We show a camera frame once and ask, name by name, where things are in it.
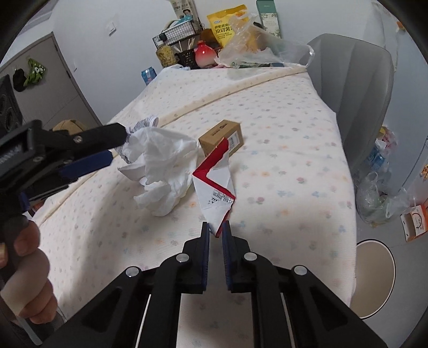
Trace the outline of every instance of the box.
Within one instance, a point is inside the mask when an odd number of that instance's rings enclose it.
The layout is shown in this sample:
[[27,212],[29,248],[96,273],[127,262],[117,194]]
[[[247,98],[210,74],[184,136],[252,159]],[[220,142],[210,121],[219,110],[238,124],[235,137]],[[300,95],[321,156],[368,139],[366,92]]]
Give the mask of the box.
[[428,231],[428,218],[426,208],[422,205],[414,207],[408,214],[401,215],[406,242],[422,236]]
[[256,6],[266,31],[280,38],[281,31],[279,30],[278,14],[273,0],[257,0]]
[[229,141],[229,156],[233,155],[244,144],[241,125],[237,122],[223,120],[200,137],[199,143],[201,143],[205,156],[208,156],[223,138]]

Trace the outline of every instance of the cardboard carton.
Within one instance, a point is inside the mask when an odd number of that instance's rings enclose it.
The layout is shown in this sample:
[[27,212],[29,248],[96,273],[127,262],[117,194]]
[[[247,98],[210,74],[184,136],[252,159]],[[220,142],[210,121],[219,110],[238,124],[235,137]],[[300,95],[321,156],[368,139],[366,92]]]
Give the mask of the cardboard carton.
[[244,144],[241,125],[237,122],[223,120],[200,137],[199,143],[201,143],[205,156],[208,156],[223,138],[229,141],[229,156],[233,155]]
[[424,206],[418,205],[410,213],[401,215],[406,242],[422,236],[428,231],[428,217]]

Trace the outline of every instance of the label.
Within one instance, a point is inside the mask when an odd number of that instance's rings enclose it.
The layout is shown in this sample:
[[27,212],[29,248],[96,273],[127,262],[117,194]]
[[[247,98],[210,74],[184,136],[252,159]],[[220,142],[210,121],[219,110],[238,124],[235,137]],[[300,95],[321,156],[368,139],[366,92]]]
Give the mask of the label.
[[238,136],[238,131],[236,131],[235,133],[233,133],[229,138],[229,152],[232,152],[233,149],[235,149],[235,147],[237,147],[239,145],[239,136]]
[[22,144],[15,145],[12,149],[0,155],[0,164],[4,164],[9,161],[12,157],[22,153]]
[[426,232],[425,215],[422,208],[419,206],[415,207],[411,214],[413,224],[415,225],[416,236],[418,237],[419,235],[424,234]]
[[260,13],[262,18],[263,26],[269,34],[272,34],[277,37],[281,37],[278,24],[278,15],[277,13]]
[[213,204],[213,203],[218,202],[218,201],[223,201],[226,203],[232,203],[233,199],[231,199],[229,196],[226,196],[224,193],[221,193],[218,190],[214,190],[208,204]]
[[214,133],[211,133],[211,136],[213,137],[213,136],[215,136],[219,131],[221,131],[224,127],[226,127],[227,126],[227,122],[226,123],[224,123],[224,124],[222,124],[220,127],[218,127],[215,131],[214,131]]

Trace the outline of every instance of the green box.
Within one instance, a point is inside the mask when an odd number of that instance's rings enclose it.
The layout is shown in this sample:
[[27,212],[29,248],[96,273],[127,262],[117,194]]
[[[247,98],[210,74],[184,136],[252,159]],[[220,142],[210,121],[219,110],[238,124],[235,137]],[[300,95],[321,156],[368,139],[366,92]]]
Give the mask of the green box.
[[272,35],[281,37],[278,14],[273,0],[257,0],[256,6],[259,11],[262,25],[265,27],[266,31]]

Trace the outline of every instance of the finger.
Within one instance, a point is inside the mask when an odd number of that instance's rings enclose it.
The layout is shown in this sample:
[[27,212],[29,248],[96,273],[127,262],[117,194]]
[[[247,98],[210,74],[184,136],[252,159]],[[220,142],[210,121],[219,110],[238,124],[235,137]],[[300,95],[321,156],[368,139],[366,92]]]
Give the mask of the finger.
[[48,274],[49,260],[40,249],[21,258],[18,269],[0,291],[4,302],[15,315],[19,315],[42,291]]
[[26,256],[35,252],[40,245],[40,231],[37,225],[30,221],[14,242],[16,253],[19,256]]
[[29,318],[38,315],[46,307],[53,294],[54,288],[52,287],[52,283],[48,280],[36,298],[22,309],[19,316],[22,318]]
[[38,315],[31,317],[30,320],[34,324],[50,323],[55,318],[57,307],[58,302],[56,300],[56,297],[52,295],[46,307]]
[[7,264],[7,248],[5,243],[0,243],[0,268]]

